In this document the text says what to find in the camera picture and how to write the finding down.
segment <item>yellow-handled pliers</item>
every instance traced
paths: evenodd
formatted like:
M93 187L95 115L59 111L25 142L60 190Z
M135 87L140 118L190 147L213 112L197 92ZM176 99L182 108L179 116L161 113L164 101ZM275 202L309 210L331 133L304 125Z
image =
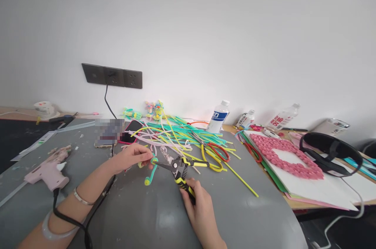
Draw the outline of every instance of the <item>yellow-handled pliers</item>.
M176 159L173 159L170 165L160 163L160 162L155 162L155 164L158 166L161 166L162 168L170 170L172 172L172 174L174 175L176 184L179 185L186 192L188 192L188 195L192 201L192 204L195 205L196 204L195 192L185 181L185 176L187 175L187 172L188 172L188 166L210 167L210 164L208 162L199 162L199 161L190 160L185 157L177 157Z

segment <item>plastic bottle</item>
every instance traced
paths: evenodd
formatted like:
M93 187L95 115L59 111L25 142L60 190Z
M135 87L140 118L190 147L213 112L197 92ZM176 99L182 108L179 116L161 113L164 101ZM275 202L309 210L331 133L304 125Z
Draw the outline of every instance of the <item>plastic bottle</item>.
M255 120L254 113L254 110L249 110L248 113L244 113L235 126L240 130L249 128L249 126L252 125L253 121Z
M228 105L230 104L227 100L222 100L221 104L214 108L213 116L211 117L210 123L206 130L213 134L218 134L221 131L224 120L228 115Z
M283 109L265 126L266 129L276 132L286 126L294 117L298 115L300 104L294 103L291 107Z

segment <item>silver bangle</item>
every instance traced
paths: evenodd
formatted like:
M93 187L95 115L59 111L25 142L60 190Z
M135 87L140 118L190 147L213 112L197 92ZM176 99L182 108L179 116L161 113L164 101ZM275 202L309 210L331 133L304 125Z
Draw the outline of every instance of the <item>silver bangle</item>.
M48 221L50 219L51 213L52 213L52 210L48 212L42 224L42 233L45 238L47 238L48 240L58 240L58 239L68 237L69 235L75 234L77 232L78 227L75 227L74 229L72 229L71 231L68 231L67 233L62 233L59 235L52 233L50 229L48 228Z
M93 205L94 205L94 203L89 203L89 202L83 200L83 199L78 195L78 193L77 193L77 188L75 188L75 189L73 190L73 194L74 194L74 196L77 198L77 200L80 201L82 204L87 205L87 206L93 206Z

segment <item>power outlet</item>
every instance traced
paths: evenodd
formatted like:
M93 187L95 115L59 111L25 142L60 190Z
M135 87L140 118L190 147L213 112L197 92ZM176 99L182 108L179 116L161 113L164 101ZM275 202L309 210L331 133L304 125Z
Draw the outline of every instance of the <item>power outlet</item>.
M124 73L122 69L104 67L106 85L124 86Z
M106 84L105 72L102 66L82 63L82 69L88 83Z
M142 88L142 72L133 70L124 71L124 86L130 88Z

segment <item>white board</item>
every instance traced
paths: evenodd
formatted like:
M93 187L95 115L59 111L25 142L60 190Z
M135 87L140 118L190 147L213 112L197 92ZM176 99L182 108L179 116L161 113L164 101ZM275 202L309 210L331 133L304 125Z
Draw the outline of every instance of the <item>white board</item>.
M245 131L245 134L248 137L250 134L264 135L260 132L251 131ZM282 160L305 165L299 157L291 152L282 150L274 151ZM332 204L341 208L357 211L357 208L353 205L353 203L359 202L360 199L358 195L342 181L342 179L328 174L324 174L323 180L301 179L278 168L264 157L263 159L281 180L289 193ZM369 201L376 198L376 184L372 183L361 175L355 174L351 177L345 178L345 181L361 194L364 201Z

